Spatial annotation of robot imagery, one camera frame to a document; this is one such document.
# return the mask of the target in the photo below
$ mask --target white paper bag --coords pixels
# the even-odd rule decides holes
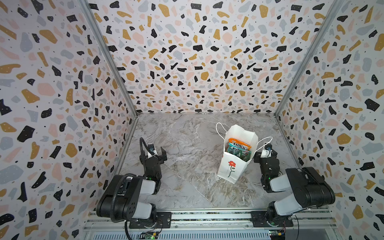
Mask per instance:
[[[223,127],[223,125],[220,122],[218,122],[216,124],[216,131],[217,131],[218,124],[220,124]],[[220,167],[218,169],[217,175],[233,184],[237,181],[237,179],[239,179],[239,177],[245,171],[248,164],[250,164],[255,152],[257,152],[259,149],[263,148],[265,145],[267,145],[272,141],[272,137],[266,137],[266,138],[271,138],[271,140],[268,143],[264,144],[259,149],[257,149],[258,143],[266,138],[263,138],[262,140],[259,141],[256,133],[244,130],[239,125],[233,125],[227,131],[227,133],[225,134],[225,137],[222,137],[220,134],[219,136],[224,140],[224,144],[223,144],[223,157],[221,159],[221,163],[220,163]],[[229,143],[228,140],[230,138],[235,138],[251,146],[251,149],[250,149],[251,158],[248,162],[245,162],[240,158],[238,158],[237,156],[225,151],[228,148],[228,143]]]

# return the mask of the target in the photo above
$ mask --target white rope handle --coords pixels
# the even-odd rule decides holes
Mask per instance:
[[[263,141],[264,139],[267,139],[267,138],[269,138],[269,137],[265,137],[265,138],[263,138],[262,140],[258,141],[258,142],[257,142],[257,145],[259,145],[259,142],[261,142],[261,141]],[[260,150],[261,148],[263,148],[263,147],[264,147],[265,145],[267,145],[268,143],[272,142],[273,137],[270,137],[270,138],[271,138],[271,140],[270,140],[269,142],[267,142],[266,144],[264,144],[262,147],[258,148],[255,152],[257,152],[258,150]]]
[[[218,123],[216,123],[216,132],[217,132],[217,134],[218,134],[223,140],[225,140],[225,139],[223,138],[223,136],[221,136],[220,133],[219,133],[218,130],[217,130],[217,125],[218,125],[218,124],[220,124],[220,125],[222,126],[222,128],[225,130],[223,124],[221,124],[220,122],[218,122]]]

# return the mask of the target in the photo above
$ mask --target terrazzo wallpaper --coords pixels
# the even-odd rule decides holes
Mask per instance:
[[[332,0],[88,0],[140,112],[274,112]]]
[[[384,239],[384,1],[345,1],[278,119],[346,240]]]
[[[80,239],[127,104],[76,1],[0,7],[0,239]]]

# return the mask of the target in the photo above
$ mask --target gray marble surface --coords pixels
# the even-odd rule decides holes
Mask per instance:
[[[153,142],[158,151],[162,146],[168,158],[161,165],[159,193],[140,196],[141,202],[154,203],[157,208],[266,208],[291,193],[266,193],[260,183],[260,165],[254,162],[236,184],[219,178],[223,139],[216,133],[217,122],[227,129],[237,124],[254,131],[259,139],[272,136],[281,171],[296,166],[272,114],[140,114],[120,174],[143,175],[140,137],[147,144]]]

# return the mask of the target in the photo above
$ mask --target flower stem print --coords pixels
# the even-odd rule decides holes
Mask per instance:
[[[230,161],[228,162],[229,163],[229,167],[231,169],[231,172],[229,173],[228,177],[231,176],[231,173],[234,172],[233,170],[235,169],[236,167],[236,163],[234,163],[233,161]]]

